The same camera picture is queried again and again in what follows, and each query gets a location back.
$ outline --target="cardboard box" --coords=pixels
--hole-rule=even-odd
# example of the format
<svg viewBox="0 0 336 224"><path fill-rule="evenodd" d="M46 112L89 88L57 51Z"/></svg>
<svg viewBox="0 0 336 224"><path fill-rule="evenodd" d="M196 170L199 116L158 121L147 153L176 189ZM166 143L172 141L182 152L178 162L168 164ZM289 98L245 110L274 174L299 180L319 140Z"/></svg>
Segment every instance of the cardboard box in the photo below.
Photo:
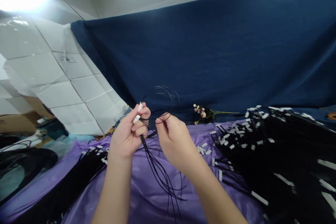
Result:
<svg viewBox="0 0 336 224"><path fill-rule="evenodd" d="M45 117L46 119L53 119L55 118L51 115L43 106L43 103L37 97L32 96L23 96L23 98L28 102L28 104L38 113L41 117Z"/></svg>
<svg viewBox="0 0 336 224"><path fill-rule="evenodd" d="M41 117L35 111L20 115L0 116L0 133L28 131L36 132L37 120Z"/></svg>
<svg viewBox="0 0 336 224"><path fill-rule="evenodd" d="M31 110L33 110L33 108L22 96L9 99L0 99L0 115L23 114Z"/></svg>

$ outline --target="white label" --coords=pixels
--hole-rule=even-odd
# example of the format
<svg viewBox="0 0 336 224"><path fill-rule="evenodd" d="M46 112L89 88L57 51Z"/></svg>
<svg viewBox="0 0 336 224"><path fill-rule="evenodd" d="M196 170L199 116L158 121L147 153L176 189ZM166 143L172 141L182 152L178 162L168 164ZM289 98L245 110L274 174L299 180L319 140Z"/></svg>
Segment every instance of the white label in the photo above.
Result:
<svg viewBox="0 0 336 224"><path fill-rule="evenodd" d="M320 165L324 165L324 166L327 166L333 170L336 170L336 164L334 163L331 163L329 161L324 161L324 160L321 160L321 159L318 159L317 162L320 164Z"/></svg>
<svg viewBox="0 0 336 224"><path fill-rule="evenodd" d="M262 118L262 119L266 119L268 116L269 116L269 114L266 113L266 114L264 114L261 118Z"/></svg>
<svg viewBox="0 0 336 224"><path fill-rule="evenodd" d="M223 172L219 170L218 180L222 182Z"/></svg>
<svg viewBox="0 0 336 224"><path fill-rule="evenodd" d="M334 200L334 198L329 193L326 192L322 192L322 195L325 198L325 200L329 203L331 208L334 210L334 212L336 212L336 201Z"/></svg>
<svg viewBox="0 0 336 224"><path fill-rule="evenodd" d="M260 200L262 203L264 203L265 205L268 205L268 201L265 200L263 197L261 197L260 195L256 194L254 191L251 192L252 196L255 197L256 199Z"/></svg>

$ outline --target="blue cloth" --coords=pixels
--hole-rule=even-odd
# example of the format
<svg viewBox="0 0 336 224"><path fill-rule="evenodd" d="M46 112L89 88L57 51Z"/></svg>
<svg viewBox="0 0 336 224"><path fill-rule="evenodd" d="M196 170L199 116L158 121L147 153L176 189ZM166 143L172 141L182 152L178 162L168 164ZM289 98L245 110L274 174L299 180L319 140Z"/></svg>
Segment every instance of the blue cloth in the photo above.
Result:
<svg viewBox="0 0 336 224"><path fill-rule="evenodd" d="M199 0L71 29L125 102L164 85L179 94L175 113L185 121L194 103L242 112L336 100L336 0Z"/></svg>

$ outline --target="black cable pile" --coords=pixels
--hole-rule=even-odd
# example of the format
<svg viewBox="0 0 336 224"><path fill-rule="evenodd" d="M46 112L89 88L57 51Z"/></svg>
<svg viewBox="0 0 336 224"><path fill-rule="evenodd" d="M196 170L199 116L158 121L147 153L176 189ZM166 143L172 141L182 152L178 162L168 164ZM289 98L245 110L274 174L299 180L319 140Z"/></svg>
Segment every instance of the black cable pile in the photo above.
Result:
<svg viewBox="0 0 336 224"><path fill-rule="evenodd" d="M257 106L245 116L211 134L223 182L258 199L270 223L336 223L335 132L291 108Z"/></svg>
<svg viewBox="0 0 336 224"><path fill-rule="evenodd" d="M0 201L0 206L28 185L43 168L50 169L57 161L57 154L48 149L26 148L0 152L0 183L3 176L15 167L22 166L24 169L23 180L13 192Z"/></svg>
<svg viewBox="0 0 336 224"><path fill-rule="evenodd" d="M106 168L107 152L102 146L83 152L67 175L39 201L21 209L23 213L12 223L61 223L86 186Z"/></svg>

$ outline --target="small white object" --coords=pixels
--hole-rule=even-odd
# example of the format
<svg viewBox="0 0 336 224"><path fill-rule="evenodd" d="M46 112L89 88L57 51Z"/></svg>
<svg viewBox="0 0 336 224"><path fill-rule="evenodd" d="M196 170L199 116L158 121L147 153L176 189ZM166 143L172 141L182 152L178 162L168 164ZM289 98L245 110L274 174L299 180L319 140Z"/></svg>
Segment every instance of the small white object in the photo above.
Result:
<svg viewBox="0 0 336 224"><path fill-rule="evenodd" d="M219 170L218 180L222 182L223 172Z"/></svg>
<svg viewBox="0 0 336 224"><path fill-rule="evenodd" d="M261 118L262 118L262 119L266 119L268 116L269 116L269 114L266 113L266 114L264 114Z"/></svg>
<svg viewBox="0 0 336 224"><path fill-rule="evenodd" d="M139 119L140 119L140 116L137 115L137 116L134 118L134 120L133 120L133 124L135 124L137 121L139 121Z"/></svg>
<svg viewBox="0 0 336 224"><path fill-rule="evenodd" d="M294 183L290 182L289 180L287 180L286 178L284 178L282 175L277 174L277 173L273 173L275 176L277 176L279 179L281 179L283 182L285 182L287 185L294 187Z"/></svg>
<svg viewBox="0 0 336 224"><path fill-rule="evenodd" d="M275 108L275 107L269 107L269 108L273 110L281 110L280 108Z"/></svg>
<svg viewBox="0 0 336 224"><path fill-rule="evenodd" d="M334 210L334 212L336 212L336 201L334 200L334 198L329 193L326 192L322 192L322 195L325 198L325 200L329 203L331 208Z"/></svg>
<svg viewBox="0 0 336 224"><path fill-rule="evenodd" d="M262 203L264 203L265 205L268 205L268 201L265 200L263 197L261 197L260 195L256 194L254 191L251 192L252 196L255 197L256 199L260 200Z"/></svg>
<svg viewBox="0 0 336 224"><path fill-rule="evenodd" d="M142 107L143 107L143 104L142 104L142 102L140 102L138 112L140 112L140 110L142 110Z"/></svg>
<svg viewBox="0 0 336 224"><path fill-rule="evenodd" d="M321 160L321 159L318 159L317 162L320 164L320 165L324 165L326 167L329 167L333 170L336 170L336 164L334 163L331 163L329 161L324 161L324 160Z"/></svg>
<svg viewBox="0 0 336 224"><path fill-rule="evenodd" d="M321 185L323 185L328 190L333 191L334 193L336 193L336 189L332 185L330 185L328 182L325 182L322 179L320 179L319 182L321 183Z"/></svg>
<svg viewBox="0 0 336 224"><path fill-rule="evenodd" d="M270 221L269 218L268 218L268 216L267 216L265 213L264 213L263 217L265 218L265 220L266 220L267 222Z"/></svg>

